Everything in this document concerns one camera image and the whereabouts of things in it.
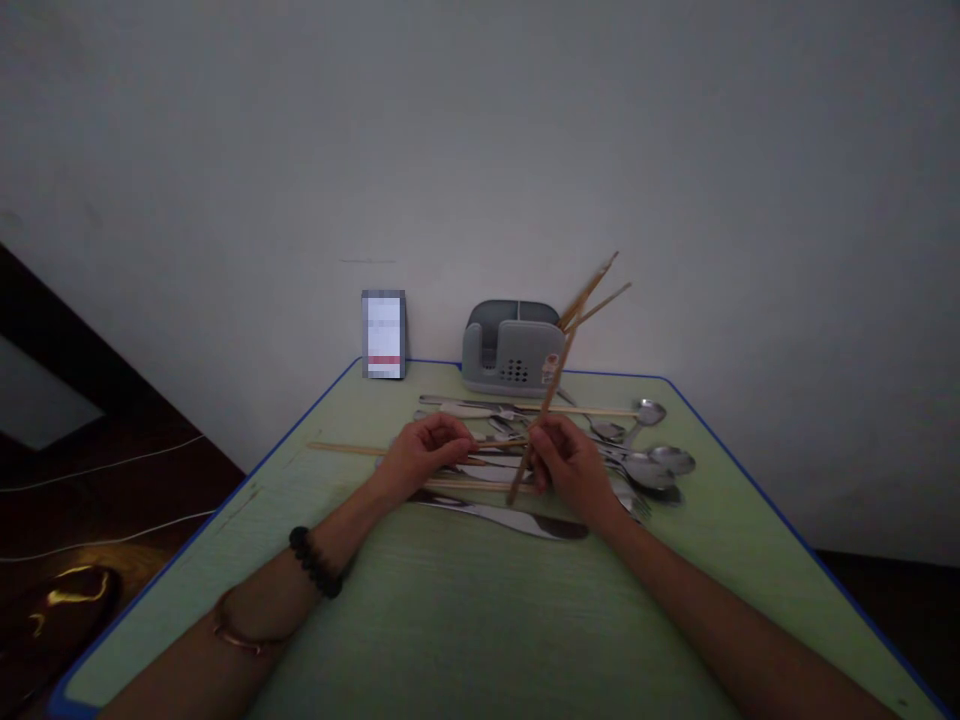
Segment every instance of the gray utensil holder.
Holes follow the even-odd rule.
[[[463,384],[491,395],[543,397],[565,342],[559,320],[543,303],[480,303],[463,332]]]

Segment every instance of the forearm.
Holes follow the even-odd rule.
[[[339,573],[376,523],[395,507],[364,484],[311,531],[330,570]],[[285,537],[289,528],[278,529]],[[320,594],[287,549],[238,585],[225,604],[230,624],[246,637],[285,637],[304,622]],[[233,718],[256,697],[284,647],[264,654],[213,635],[210,613],[145,668],[103,711],[104,718]]]
[[[745,716],[895,717],[833,665],[628,517],[611,519],[600,533]]]

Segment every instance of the wooden chopstick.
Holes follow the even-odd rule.
[[[307,447],[311,450],[331,450],[333,452],[345,452],[352,453],[354,455],[373,455],[373,456],[383,456],[387,454],[386,450],[381,450],[380,448],[368,448],[361,447],[359,445],[334,445],[332,443],[318,443],[318,442],[309,442]],[[478,467],[483,467],[489,463],[483,460],[477,460],[475,458],[466,458],[463,462],[457,463],[458,465],[477,465]]]
[[[539,410],[536,405],[516,405],[521,410]],[[636,410],[616,410],[614,408],[582,408],[573,405],[554,405],[547,408],[548,413],[567,415],[609,415],[610,417],[636,417]]]
[[[527,442],[527,440],[505,440],[503,442],[477,443],[477,447],[481,450],[494,447],[520,447],[526,445]]]
[[[491,483],[483,480],[447,480],[444,478],[430,478],[424,487],[427,490],[483,490],[500,493],[510,490],[510,486],[506,483]],[[520,492],[534,494],[537,489],[529,483],[524,483],[520,486]]]
[[[613,295],[611,295],[610,297],[608,297],[608,298],[607,298],[606,300],[604,300],[602,303],[597,304],[596,307],[594,307],[592,310],[590,310],[590,312],[586,313],[582,318],[580,318],[580,319],[576,322],[576,324],[571,323],[571,324],[570,324],[570,327],[564,329],[564,332],[565,332],[565,333],[570,333],[570,332],[572,332],[572,331],[574,330],[574,328],[577,328],[577,327],[583,325],[583,323],[585,323],[587,320],[589,320],[590,318],[592,318],[592,317],[593,317],[594,315],[596,315],[598,312],[600,312],[601,310],[603,310],[603,308],[605,308],[607,305],[609,305],[609,304],[612,303],[614,300],[616,300],[617,297],[619,297],[621,293],[626,292],[627,289],[630,288],[631,285],[633,285],[633,283],[627,283],[626,285],[624,285],[622,288],[620,288],[619,290],[617,290]]]
[[[566,328],[566,326],[573,319],[573,316],[576,314],[578,308],[582,308],[586,302],[587,298],[590,297],[590,293],[597,289],[597,285],[600,284],[600,281],[603,280],[603,276],[607,274],[607,270],[610,269],[610,266],[613,265],[613,261],[617,259],[617,255],[620,254],[620,251],[617,250],[613,255],[610,256],[610,259],[603,264],[603,266],[597,270],[594,274],[593,279],[587,283],[587,286],[583,289],[576,299],[570,303],[570,307],[563,311],[563,315],[560,316],[560,320],[557,322],[557,327],[561,330]]]
[[[577,307],[576,322],[580,322],[580,317],[583,312],[583,307]],[[543,403],[540,405],[540,414],[537,415],[537,419],[530,423],[528,432],[530,428],[539,425],[543,422],[543,418],[546,416],[547,411],[550,409],[550,403],[553,402],[553,396],[557,394],[557,388],[560,387],[560,376],[563,375],[563,368],[567,364],[567,358],[570,356],[570,348],[573,347],[573,339],[577,336],[577,329],[574,329],[567,335],[567,342],[563,345],[563,353],[560,355],[560,362],[557,364],[557,370],[553,375],[553,380],[550,382],[550,387],[547,388],[547,394],[543,396]],[[517,499],[517,492],[520,490],[520,481],[523,480],[523,474],[527,471],[527,466],[530,464],[530,455],[533,453],[533,443],[528,443],[526,449],[523,451],[523,458],[520,460],[520,464],[517,466],[517,474],[513,478],[513,482],[510,484],[510,493],[507,495],[507,505],[513,505],[513,501]]]

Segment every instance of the green table surface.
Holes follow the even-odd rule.
[[[697,469],[679,508],[649,529],[909,718],[941,717],[810,552],[667,381],[566,373],[584,405],[668,412],[638,449],[676,445]],[[61,683],[51,709],[102,707],[217,597],[321,520],[373,458],[310,450],[320,440],[386,447],[421,393],[481,397],[456,366],[411,362],[402,382],[354,363],[220,512]],[[472,420],[475,429],[488,429]],[[503,504],[494,493],[463,497]],[[570,517],[551,496],[520,509]],[[405,505],[363,546],[335,602],[300,630],[250,715],[736,717],[660,608],[596,537],[553,542],[474,517]]]

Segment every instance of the blurred phone screen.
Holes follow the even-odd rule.
[[[403,290],[363,291],[363,376],[406,375],[406,297]]]

